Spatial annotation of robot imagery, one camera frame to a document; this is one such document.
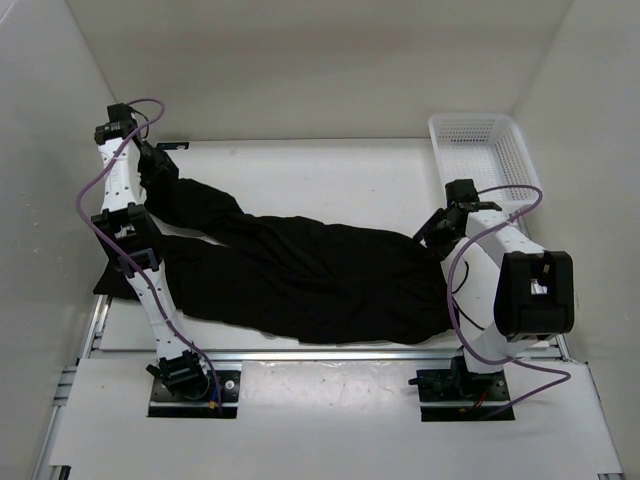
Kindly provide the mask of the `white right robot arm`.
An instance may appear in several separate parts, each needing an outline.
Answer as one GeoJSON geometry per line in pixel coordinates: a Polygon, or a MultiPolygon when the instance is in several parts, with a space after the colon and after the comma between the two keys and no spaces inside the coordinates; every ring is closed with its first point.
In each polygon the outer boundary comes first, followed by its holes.
{"type": "Polygon", "coordinates": [[[467,247],[478,245],[499,269],[489,325],[475,339],[463,340],[448,370],[426,370],[412,379],[431,400],[476,397],[529,346],[573,328],[571,256],[531,241],[514,220],[494,202],[451,202],[413,237],[415,245],[449,261],[449,288],[467,247]]]}

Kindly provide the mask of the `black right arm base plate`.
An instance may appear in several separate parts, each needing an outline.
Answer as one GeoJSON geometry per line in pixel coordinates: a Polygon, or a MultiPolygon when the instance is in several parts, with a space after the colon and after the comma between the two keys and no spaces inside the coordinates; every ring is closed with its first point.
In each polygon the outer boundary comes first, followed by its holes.
{"type": "Polygon", "coordinates": [[[515,420],[503,371],[459,374],[452,369],[423,369],[408,385],[418,393],[423,423],[515,420]]]}

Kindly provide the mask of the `black trousers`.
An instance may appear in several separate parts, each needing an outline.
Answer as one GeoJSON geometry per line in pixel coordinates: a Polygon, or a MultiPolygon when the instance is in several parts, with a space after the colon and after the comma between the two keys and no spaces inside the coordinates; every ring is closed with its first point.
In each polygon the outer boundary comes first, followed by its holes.
{"type": "Polygon", "coordinates": [[[169,291],[185,315],[306,344],[416,345],[451,322],[438,259],[405,235],[295,216],[254,216],[180,176],[151,214],[169,291]]]}

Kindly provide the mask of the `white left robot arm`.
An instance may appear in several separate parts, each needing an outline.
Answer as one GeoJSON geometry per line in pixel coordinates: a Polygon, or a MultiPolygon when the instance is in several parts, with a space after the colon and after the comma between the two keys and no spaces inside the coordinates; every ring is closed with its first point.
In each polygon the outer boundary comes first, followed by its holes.
{"type": "Polygon", "coordinates": [[[154,336],[157,360],[147,370],[172,394],[190,401],[208,401],[216,381],[182,332],[176,319],[165,271],[162,234],[152,212],[166,201],[178,169],[166,152],[152,147],[137,132],[129,111],[121,119],[98,126],[94,139],[106,174],[101,211],[91,225],[116,276],[140,301],[154,336]]]}

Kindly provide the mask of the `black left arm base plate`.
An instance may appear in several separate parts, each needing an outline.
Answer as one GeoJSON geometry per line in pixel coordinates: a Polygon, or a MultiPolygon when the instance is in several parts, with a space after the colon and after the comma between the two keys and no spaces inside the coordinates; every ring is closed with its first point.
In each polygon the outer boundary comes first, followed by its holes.
{"type": "Polygon", "coordinates": [[[221,406],[212,380],[207,390],[191,394],[171,393],[160,380],[155,379],[150,392],[147,416],[173,419],[236,419],[241,391],[241,370],[217,371],[221,387],[221,406]]]}

